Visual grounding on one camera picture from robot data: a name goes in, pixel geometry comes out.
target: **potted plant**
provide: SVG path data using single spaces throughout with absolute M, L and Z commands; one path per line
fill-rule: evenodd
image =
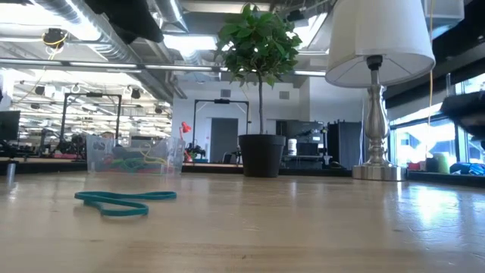
M 215 58 L 222 56 L 233 80 L 242 86 L 250 74 L 258 78 L 259 134 L 239 136 L 245 176 L 278 175 L 286 138 L 264 134 L 263 84 L 273 87 L 280 75 L 292 71 L 297 63 L 295 47 L 302 41 L 294 27 L 277 14 L 246 4 L 238 19 L 228 22 L 218 34 Z

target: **lamp base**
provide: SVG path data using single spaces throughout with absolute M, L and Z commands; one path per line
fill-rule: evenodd
M 404 181 L 406 180 L 407 169 L 398 166 L 354 166 L 352 178 L 362 180 L 379 181 Z

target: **door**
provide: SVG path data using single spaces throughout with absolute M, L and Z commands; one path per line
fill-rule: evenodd
M 224 154 L 236 151 L 237 121 L 237 118 L 212 118 L 211 162 L 222 163 Z M 236 162 L 234 156 L 231 159 L 233 162 Z

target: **silver lamp stand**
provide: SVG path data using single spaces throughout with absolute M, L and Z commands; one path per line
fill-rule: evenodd
M 384 86 L 379 82 L 379 68 L 383 57 L 380 55 L 367 58 L 371 70 L 369 93 L 369 112 L 365 121 L 365 136 L 370 140 L 369 160 L 363 165 L 354 166 L 352 177 L 365 180 L 402 181 L 406 179 L 406 169 L 393 165 L 386 158 L 384 140 L 389 136 L 389 121 L 382 105 Z

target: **green leaves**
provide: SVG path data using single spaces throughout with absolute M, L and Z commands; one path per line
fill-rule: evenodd
M 251 35 L 252 30 L 249 28 L 242 28 L 236 35 L 236 38 L 244 38 Z
M 242 9 L 242 16 L 247 20 L 249 16 L 251 16 L 251 4 L 248 3 Z
M 262 26 L 266 24 L 268 21 L 270 21 L 271 19 L 273 19 L 273 14 L 271 12 L 265 13 L 262 16 L 260 16 L 258 25 Z
M 271 31 L 271 26 L 264 24 L 258 24 L 258 28 L 256 29 L 256 32 L 263 37 L 271 36 Z
M 229 34 L 235 33 L 237 30 L 239 30 L 238 25 L 227 24 L 221 29 L 221 31 L 219 31 L 219 36 L 227 36 Z
M 274 76 L 267 76 L 266 77 L 266 82 L 271 86 L 274 87 L 274 82 L 275 82 L 275 77 Z
M 246 4 L 240 16 L 232 14 L 231 23 L 219 32 L 216 55 L 221 55 L 232 80 L 247 82 L 248 74 L 257 74 L 271 86 L 293 70 L 297 63 L 296 48 L 302 43 L 298 35 L 288 37 L 293 23 L 283 21 L 277 14 L 261 12 Z M 230 50 L 222 51 L 226 45 Z
M 243 50 L 247 50 L 247 49 L 250 49 L 252 47 L 252 42 L 250 41 L 245 41 L 241 44 L 241 46 L 239 47 L 240 49 L 243 49 Z
M 277 42 L 274 42 L 274 45 L 276 46 L 276 48 L 280 51 L 281 55 L 286 55 L 285 53 L 285 49 Z

